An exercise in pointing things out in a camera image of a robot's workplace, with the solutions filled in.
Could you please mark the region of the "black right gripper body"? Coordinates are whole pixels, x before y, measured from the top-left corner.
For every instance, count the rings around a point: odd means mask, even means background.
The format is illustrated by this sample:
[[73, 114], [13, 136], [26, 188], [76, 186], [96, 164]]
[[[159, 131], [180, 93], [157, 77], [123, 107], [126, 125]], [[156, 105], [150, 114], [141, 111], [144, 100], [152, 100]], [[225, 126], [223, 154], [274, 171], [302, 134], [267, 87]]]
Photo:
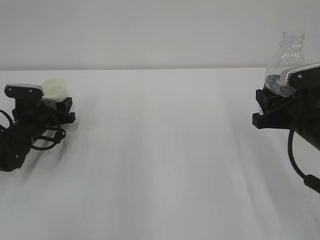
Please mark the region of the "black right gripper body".
[[288, 99], [289, 114], [293, 117], [290, 124], [288, 145], [297, 133], [306, 142], [320, 149], [320, 88], [296, 90]]

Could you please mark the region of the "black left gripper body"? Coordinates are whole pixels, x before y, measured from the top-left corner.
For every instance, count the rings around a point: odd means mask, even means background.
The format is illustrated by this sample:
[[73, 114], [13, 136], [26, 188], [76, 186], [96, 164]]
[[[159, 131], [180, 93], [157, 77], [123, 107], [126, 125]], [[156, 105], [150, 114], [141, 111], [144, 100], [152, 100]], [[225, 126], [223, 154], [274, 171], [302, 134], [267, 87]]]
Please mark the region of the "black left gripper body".
[[48, 107], [41, 99], [20, 98], [15, 100], [12, 110], [14, 121], [21, 127], [27, 127], [32, 135], [42, 135], [46, 131], [65, 134], [57, 116], [57, 109]]

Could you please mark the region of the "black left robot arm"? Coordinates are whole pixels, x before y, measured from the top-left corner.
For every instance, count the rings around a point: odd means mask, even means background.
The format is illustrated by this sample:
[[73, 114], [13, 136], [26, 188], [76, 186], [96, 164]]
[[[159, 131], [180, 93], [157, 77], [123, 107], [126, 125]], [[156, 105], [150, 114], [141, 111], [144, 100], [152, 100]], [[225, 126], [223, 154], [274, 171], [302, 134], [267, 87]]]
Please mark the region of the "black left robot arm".
[[56, 108], [45, 105], [40, 99], [17, 100], [13, 117], [1, 110], [9, 126], [0, 126], [0, 170], [19, 169], [30, 150], [47, 151], [60, 144], [67, 135], [62, 125], [76, 120], [76, 114], [71, 112], [72, 105], [71, 97], [56, 103]]

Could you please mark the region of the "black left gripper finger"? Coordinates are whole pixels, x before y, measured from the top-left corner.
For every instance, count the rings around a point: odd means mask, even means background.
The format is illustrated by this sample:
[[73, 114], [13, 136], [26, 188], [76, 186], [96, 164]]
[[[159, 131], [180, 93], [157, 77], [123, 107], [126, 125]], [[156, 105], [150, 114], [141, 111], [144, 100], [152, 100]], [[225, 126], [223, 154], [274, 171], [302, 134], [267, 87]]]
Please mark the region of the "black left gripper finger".
[[76, 114], [71, 112], [73, 100], [67, 97], [65, 100], [56, 102], [56, 112], [59, 123], [73, 123], [76, 120]]

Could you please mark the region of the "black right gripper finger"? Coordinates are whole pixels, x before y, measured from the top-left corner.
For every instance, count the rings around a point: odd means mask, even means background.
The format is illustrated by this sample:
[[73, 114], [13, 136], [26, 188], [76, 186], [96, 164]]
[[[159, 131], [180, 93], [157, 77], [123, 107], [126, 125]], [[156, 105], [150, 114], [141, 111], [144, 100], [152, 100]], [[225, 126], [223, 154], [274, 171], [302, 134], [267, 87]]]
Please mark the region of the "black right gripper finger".
[[263, 88], [256, 90], [255, 99], [262, 111], [252, 114], [252, 124], [257, 129], [288, 130], [291, 127], [300, 95], [283, 97]]

